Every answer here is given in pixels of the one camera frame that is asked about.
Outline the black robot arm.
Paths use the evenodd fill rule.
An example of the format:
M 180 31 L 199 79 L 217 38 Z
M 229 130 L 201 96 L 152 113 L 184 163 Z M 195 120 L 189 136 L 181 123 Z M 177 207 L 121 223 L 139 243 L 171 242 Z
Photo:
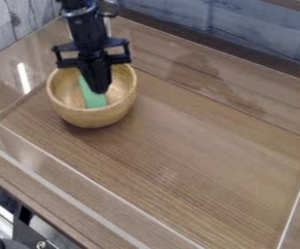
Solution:
M 60 0 L 73 40 L 52 48 L 60 68 L 77 68 L 97 93 L 113 83 L 112 67 L 132 63 L 129 40 L 111 37 L 99 0 Z

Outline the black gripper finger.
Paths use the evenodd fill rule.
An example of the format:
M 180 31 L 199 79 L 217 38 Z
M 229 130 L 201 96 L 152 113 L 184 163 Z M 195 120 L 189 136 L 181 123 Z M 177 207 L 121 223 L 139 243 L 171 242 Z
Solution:
M 95 73 L 96 73 L 96 92 L 107 93 L 112 84 L 112 64 L 105 57 L 101 57 L 96 60 Z
M 89 84 L 92 90 L 96 90 L 96 74 L 93 71 L 93 63 L 89 60 L 81 60 L 77 63 L 83 77 Z

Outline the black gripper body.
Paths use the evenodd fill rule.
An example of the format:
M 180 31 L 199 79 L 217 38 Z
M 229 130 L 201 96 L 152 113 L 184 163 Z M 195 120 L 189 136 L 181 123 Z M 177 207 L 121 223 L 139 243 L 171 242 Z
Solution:
M 124 47 L 124 53 L 108 54 L 107 50 L 116 47 Z M 131 50 L 129 50 L 129 39 L 109 37 L 103 47 L 96 49 L 80 49 L 75 42 L 54 46 L 52 52 L 57 56 L 57 66 L 60 68 L 79 67 L 79 62 L 83 59 L 97 59 L 100 57 L 108 57 L 112 64 L 132 63 Z M 79 56 L 73 58 L 64 58 L 62 53 L 79 52 Z

